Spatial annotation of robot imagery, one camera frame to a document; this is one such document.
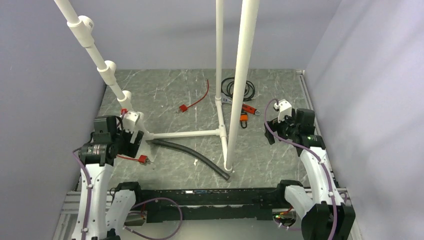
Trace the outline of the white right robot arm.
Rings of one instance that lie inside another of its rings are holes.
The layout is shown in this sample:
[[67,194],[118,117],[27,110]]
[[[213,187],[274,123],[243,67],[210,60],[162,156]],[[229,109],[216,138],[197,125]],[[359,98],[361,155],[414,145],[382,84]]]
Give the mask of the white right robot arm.
[[311,195],[300,183],[285,183],[275,194],[276,203],[291,206],[300,218],[305,240],[348,239],[356,214],[346,205],[331,175],[323,138],[315,133],[315,113],[310,109],[280,107],[278,117],[264,124],[265,136],[296,148],[307,172]]

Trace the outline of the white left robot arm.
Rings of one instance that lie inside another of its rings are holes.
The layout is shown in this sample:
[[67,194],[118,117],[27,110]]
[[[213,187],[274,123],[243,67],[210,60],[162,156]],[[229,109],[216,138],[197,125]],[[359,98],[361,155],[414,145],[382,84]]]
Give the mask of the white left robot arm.
[[127,112],[94,119],[94,130],[87,143],[75,152],[81,171],[81,193],[73,240],[118,240],[127,215],[144,203],[136,182],[120,183],[107,208],[109,182],[118,155],[136,154],[143,133],[136,131],[140,116]]

